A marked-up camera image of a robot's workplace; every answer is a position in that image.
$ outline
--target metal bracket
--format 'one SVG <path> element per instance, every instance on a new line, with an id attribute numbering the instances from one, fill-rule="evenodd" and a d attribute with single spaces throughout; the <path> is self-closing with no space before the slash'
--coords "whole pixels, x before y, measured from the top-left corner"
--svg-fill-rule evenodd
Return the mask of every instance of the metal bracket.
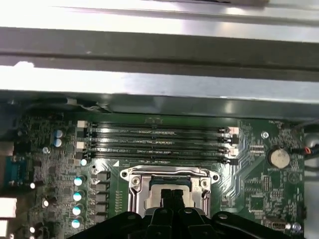
<path id="1" fill-rule="evenodd" d="M 210 216 L 210 187 L 218 173 L 198 167 L 140 165 L 121 171 L 129 182 L 128 211 L 145 215 L 146 209 L 160 207 L 161 189 L 183 190 L 186 207 L 202 209 Z"/>

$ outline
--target black wire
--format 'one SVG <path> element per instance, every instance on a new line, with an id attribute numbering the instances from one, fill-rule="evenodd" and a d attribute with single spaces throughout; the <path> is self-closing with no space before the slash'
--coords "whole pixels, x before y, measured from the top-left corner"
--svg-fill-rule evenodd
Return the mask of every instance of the black wire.
<path id="1" fill-rule="evenodd" d="M 319 167 L 305 166 L 305 171 L 308 171 L 308 172 L 319 172 Z"/>
<path id="2" fill-rule="evenodd" d="M 310 120 L 310 121 L 306 121 L 306 122 L 300 123 L 300 124 L 294 126 L 293 129 L 303 128 L 305 126 L 308 126 L 308 125 L 311 125 L 311 124 L 316 124 L 316 123 L 319 123 L 319 119 L 314 119 L 314 120 Z"/>

